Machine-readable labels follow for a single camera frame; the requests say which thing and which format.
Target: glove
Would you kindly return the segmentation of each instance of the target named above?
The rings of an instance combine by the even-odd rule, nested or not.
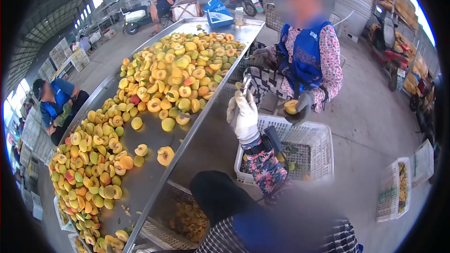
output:
[[[255,141],[261,135],[256,126],[258,109],[251,93],[248,93],[246,98],[241,91],[234,93],[234,97],[228,102],[226,121],[234,128],[239,143],[243,145]]]
[[[120,250],[113,248],[109,243],[106,244],[106,253],[120,253]]]
[[[311,106],[314,104],[315,96],[310,91],[304,91],[298,98],[298,103],[295,106],[296,114],[290,115],[284,109],[284,118],[292,124],[302,124],[307,120],[311,113]]]
[[[65,119],[72,113],[72,105],[69,103],[65,103],[63,105],[63,115],[65,116]]]
[[[64,125],[64,122],[71,113],[72,113],[72,106],[69,103],[65,103],[63,105],[63,113],[55,118],[56,125],[62,127]]]
[[[271,65],[272,62],[270,61],[270,52],[266,48],[256,49],[252,53],[253,61],[255,64],[266,64]]]

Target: warehouse ceiling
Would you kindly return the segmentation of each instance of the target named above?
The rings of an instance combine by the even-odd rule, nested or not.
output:
[[[84,5],[82,0],[33,0],[11,59],[6,96],[25,77],[42,45],[64,27],[73,25],[79,15],[77,7],[82,11]]]

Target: patterned pants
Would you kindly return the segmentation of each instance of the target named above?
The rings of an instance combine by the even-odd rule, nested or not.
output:
[[[251,82],[249,90],[255,98],[256,106],[259,107],[262,98],[267,92],[274,93],[277,97],[290,100],[292,99],[285,91],[282,90],[281,84],[284,75],[275,73],[272,70],[263,70],[256,67],[248,67],[245,69],[244,75],[251,74]]]

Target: red scooter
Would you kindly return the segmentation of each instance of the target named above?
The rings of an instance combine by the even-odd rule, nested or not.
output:
[[[408,55],[395,50],[395,28],[398,26],[394,21],[385,17],[384,20],[375,15],[380,25],[372,33],[373,54],[382,62],[383,69],[390,77],[389,90],[401,90],[408,70]],[[403,51],[409,50],[408,45],[402,43]]]

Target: cap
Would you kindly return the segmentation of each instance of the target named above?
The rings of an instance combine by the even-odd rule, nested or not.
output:
[[[45,81],[43,81],[42,79],[36,79],[36,81],[33,83],[33,94],[38,100],[41,100],[41,96],[44,93],[44,84]]]

